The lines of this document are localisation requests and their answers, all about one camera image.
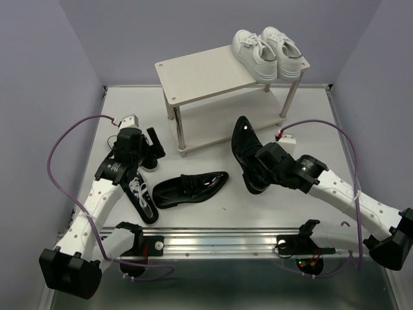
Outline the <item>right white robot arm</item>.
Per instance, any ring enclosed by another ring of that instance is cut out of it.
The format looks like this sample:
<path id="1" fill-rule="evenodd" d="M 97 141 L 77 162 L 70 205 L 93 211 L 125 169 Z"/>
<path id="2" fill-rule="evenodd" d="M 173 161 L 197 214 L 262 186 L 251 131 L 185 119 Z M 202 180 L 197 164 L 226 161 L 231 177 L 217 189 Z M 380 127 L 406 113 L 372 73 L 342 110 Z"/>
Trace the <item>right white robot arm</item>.
<path id="1" fill-rule="evenodd" d="M 356 191 L 321 161 L 309 155 L 295 160 L 276 142 L 262 147 L 256 158 L 276 184 L 322 200 L 356 221 L 354 227 L 327 227 L 320 220 L 307 220 L 297 234 L 279 237 L 281 255 L 366 250 L 379 265 L 402 269 L 412 248 L 411 208 L 400 211 Z"/>

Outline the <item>white sneaker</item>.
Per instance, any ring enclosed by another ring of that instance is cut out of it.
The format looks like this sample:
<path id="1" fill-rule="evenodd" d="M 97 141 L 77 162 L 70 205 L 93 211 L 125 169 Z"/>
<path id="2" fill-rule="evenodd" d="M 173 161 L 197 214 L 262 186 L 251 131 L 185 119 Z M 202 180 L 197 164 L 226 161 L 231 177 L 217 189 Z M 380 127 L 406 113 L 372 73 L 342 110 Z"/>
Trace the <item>white sneaker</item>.
<path id="1" fill-rule="evenodd" d="M 259 84 L 270 85 L 277 79 L 277 56 L 257 34 L 238 30 L 232 40 L 232 53 Z"/>
<path id="2" fill-rule="evenodd" d="M 261 38 L 272 48 L 277 57 L 278 77 L 285 81 L 295 81 L 301 75 L 302 53 L 286 34 L 274 27 L 266 27 Z"/>

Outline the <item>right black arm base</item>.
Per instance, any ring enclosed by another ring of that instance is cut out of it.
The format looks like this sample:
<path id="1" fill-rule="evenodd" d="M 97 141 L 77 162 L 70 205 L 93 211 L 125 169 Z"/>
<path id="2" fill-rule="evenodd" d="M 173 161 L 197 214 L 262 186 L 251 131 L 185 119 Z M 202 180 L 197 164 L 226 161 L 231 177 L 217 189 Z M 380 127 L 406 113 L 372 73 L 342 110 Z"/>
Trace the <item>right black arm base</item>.
<path id="1" fill-rule="evenodd" d="M 335 248 L 320 247 L 309 237 L 281 235 L 273 248 L 283 259 L 294 258 L 297 268 L 304 274 L 319 276 L 324 268 L 324 255 L 333 255 Z"/>

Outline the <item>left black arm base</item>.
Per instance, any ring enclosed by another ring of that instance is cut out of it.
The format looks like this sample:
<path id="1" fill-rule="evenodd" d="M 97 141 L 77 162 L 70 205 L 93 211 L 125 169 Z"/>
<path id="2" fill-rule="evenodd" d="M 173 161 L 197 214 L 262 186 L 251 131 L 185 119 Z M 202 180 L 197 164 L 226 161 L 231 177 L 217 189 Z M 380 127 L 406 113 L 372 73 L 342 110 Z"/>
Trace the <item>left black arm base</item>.
<path id="1" fill-rule="evenodd" d="M 132 262 L 146 265 L 149 263 L 150 257 L 160 257 L 163 255 L 163 241 L 163 236 L 144 236 L 139 245 L 133 245 L 122 256 L 129 258 L 138 257 L 137 260 L 132 260 Z M 134 278 L 140 278 L 147 270 L 147 267 L 132 267 L 125 264 L 121 264 L 119 268 L 122 273 Z"/>

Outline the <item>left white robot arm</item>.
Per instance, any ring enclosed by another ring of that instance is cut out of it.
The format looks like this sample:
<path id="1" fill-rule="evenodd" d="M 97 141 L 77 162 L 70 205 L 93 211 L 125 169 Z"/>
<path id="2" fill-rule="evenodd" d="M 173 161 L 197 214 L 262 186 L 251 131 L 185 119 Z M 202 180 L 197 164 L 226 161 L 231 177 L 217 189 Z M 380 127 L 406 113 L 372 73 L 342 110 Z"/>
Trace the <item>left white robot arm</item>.
<path id="1" fill-rule="evenodd" d="M 123 195 L 145 224 L 158 221 L 156 205 L 138 168 L 154 169 L 164 156 L 154 128 L 150 127 L 146 134 L 138 128 L 119 131 L 69 230 L 53 249 L 44 249 L 40 254 L 39 265 L 47 287 L 89 299 L 112 261 L 125 252 L 137 254 L 143 249 L 143 233 L 138 224 L 117 224 L 114 235 L 107 240 L 100 239 L 99 233 Z"/>

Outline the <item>black loafer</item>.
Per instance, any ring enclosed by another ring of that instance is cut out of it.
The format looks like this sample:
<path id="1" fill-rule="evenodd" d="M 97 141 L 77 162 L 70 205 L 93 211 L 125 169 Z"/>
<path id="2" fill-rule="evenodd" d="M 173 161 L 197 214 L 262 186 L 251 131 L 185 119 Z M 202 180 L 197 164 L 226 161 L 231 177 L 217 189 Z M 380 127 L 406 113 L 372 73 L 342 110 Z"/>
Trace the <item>black loafer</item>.
<path id="1" fill-rule="evenodd" d="M 158 209 L 169 209 L 183 203 L 202 203 L 217 194 L 229 179 L 228 172 L 216 171 L 186 175 L 158 183 L 152 198 Z"/>
<path id="2" fill-rule="evenodd" d="M 249 120 L 240 116 L 232 133 L 231 149 L 243 171 L 246 188 L 251 194 L 261 194 L 273 181 L 270 173 L 256 158 L 257 151 L 262 147 Z"/>

